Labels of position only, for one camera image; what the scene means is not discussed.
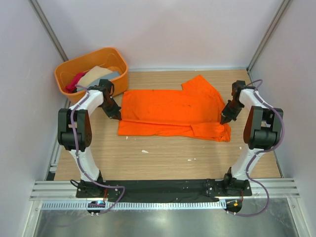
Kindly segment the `orange t shirt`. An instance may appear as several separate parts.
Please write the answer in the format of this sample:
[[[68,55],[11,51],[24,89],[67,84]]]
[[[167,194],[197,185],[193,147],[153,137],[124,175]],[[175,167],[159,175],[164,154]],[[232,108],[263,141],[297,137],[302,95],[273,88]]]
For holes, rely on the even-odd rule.
[[[128,90],[122,97],[118,135],[229,142],[231,128],[221,124],[224,106],[221,94],[201,75],[183,83],[180,90]]]

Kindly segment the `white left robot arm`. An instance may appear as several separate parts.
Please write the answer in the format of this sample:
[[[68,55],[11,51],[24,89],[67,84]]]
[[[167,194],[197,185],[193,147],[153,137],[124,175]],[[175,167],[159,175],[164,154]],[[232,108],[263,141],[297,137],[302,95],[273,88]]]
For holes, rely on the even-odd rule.
[[[107,79],[101,79],[98,85],[89,88],[81,85],[76,87],[85,91],[85,95],[69,108],[59,110],[57,140],[70,152],[79,168],[80,182],[77,188],[81,190],[87,188],[93,197],[98,198],[110,186],[104,184],[90,148],[92,142],[90,115],[97,108],[101,108],[108,118],[121,120],[121,107],[113,98],[115,86]]]

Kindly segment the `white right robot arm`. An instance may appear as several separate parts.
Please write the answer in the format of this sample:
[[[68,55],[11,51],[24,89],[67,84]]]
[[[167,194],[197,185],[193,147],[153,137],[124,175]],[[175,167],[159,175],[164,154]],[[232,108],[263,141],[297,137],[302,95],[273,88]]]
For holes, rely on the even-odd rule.
[[[243,132],[245,147],[222,184],[224,193],[230,196],[248,188],[250,174],[258,160],[276,149],[284,137],[283,109],[268,104],[257,87],[237,80],[232,84],[232,100],[222,110],[221,124],[235,121],[243,108],[249,109]]]

